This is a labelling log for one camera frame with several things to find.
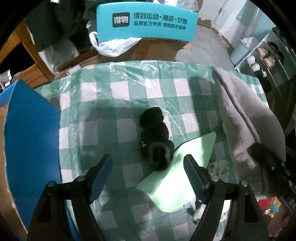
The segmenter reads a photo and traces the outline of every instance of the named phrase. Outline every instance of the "white wall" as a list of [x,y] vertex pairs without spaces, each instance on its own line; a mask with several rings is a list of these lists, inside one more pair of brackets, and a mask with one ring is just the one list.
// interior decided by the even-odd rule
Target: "white wall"
[[236,16],[246,1],[248,0],[229,0],[216,23],[212,26],[220,32],[234,48],[238,46],[240,37],[245,29],[244,25],[236,19]]
[[211,20],[212,22],[218,15],[226,0],[203,0],[202,7],[198,12],[201,20]]

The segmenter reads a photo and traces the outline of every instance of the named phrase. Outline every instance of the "blue foam board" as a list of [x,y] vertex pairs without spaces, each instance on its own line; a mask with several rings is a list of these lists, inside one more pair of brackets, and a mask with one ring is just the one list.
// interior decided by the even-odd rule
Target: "blue foam board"
[[[50,180],[62,182],[59,165],[61,111],[20,80],[0,94],[0,103],[8,100],[4,124],[6,175],[14,203],[28,230],[46,184]],[[68,219],[77,238],[69,214]]]
[[198,13],[164,4],[116,2],[96,10],[98,41],[162,38],[192,42]]

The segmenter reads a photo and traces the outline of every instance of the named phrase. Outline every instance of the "plastic sheet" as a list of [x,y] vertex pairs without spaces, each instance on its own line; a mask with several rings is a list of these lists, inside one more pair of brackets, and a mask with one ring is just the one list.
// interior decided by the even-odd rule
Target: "plastic sheet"
[[206,168],[216,139],[211,132],[183,143],[175,150],[172,162],[165,171],[154,171],[136,188],[145,192],[163,212],[172,212],[195,198],[183,167],[184,156],[191,154],[200,167]]
[[196,0],[164,0],[165,5],[179,7],[194,12],[199,11],[199,7]]
[[[205,208],[206,208],[206,205],[202,204],[198,209],[196,209],[194,216],[193,216],[193,220],[195,220],[196,222],[199,222],[199,220],[202,218]],[[229,208],[230,208],[230,200],[225,200],[224,205],[223,205],[223,209],[222,209],[222,213],[221,213],[221,217],[220,217],[220,222],[218,224],[218,228],[217,228],[217,231],[216,231],[213,241],[219,241],[223,237],[224,230],[225,230],[226,223],[227,223]]]
[[[139,116],[149,107],[162,109],[176,147],[214,131],[211,158],[228,160],[229,181],[236,182],[211,73],[207,66],[168,61],[106,63],[36,89],[61,109],[63,182],[86,174],[104,153],[113,157],[109,179],[91,205],[106,240],[189,240],[196,228],[187,211],[190,203],[164,213],[136,189],[152,172],[139,148]],[[250,87],[260,85],[257,78],[231,73]],[[74,219],[71,203],[67,204]]]
[[[33,35],[29,29],[28,31],[31,36],[31,40],[34,43]],[[49,70],[54,75],[58,75],[59,72],[56,68],[77,57],[79,52],[69,39],[62,39],[58,43],[44,49],[38,54]]]

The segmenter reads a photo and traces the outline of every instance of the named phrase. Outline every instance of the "white plastic bag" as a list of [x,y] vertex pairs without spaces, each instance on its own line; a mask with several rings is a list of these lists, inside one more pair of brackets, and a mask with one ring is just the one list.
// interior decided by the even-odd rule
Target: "white plastic bag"
[[165,5],[176,7],[178,0],[165,0]]
[[176,7],[192,10],[195,12],[199,10],[196,0],[178,0]]
[[[35,44],[33,35],[29,29],[28,31],[32,42]],[[49,46],[38,54],[48,69],[57,76],[59,72],[56,68],[77,57],[79,52],[70,39],[61,39],[58,43]]]
[[91,41],[92,46],[101,55],[108,57],[117,57],[125,53],[141,40],[141,38],[113,39],[110,41],[98,43],[97,36],[97,32],[91,32],[89,34],[89,39]]
[[252,43],[253,43],[253,39],[254,39],[254,37],[249,37],[249,38],[244,38],[244,39],[241,40],[241,41],[242,41],[242,44],[243,44],[244,46],[246,46],[248,49],[250,49],[250,47],[251,47],[251,45],[252,45]]

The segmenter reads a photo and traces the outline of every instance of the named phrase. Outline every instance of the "cardboard box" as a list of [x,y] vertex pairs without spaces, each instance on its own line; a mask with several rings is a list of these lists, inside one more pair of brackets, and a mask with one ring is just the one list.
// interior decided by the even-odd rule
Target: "cardboard box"
[[[18,80],[0,94],[0,211],[22,240],[46,184],[61,183],[60,110]],[[70,228],[76,238],[72,220]]]

